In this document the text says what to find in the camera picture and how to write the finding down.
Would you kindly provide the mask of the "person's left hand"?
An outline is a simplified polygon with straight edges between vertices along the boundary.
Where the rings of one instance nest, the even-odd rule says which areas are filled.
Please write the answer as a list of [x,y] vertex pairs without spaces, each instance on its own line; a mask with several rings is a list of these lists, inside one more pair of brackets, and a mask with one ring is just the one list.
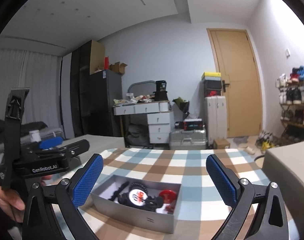
[[0,208],[1,210],[10,215],[11,208],[15,208],[19,211],[25,210],[25,203],[21,197],[14,190],[3,191],[0,187]]

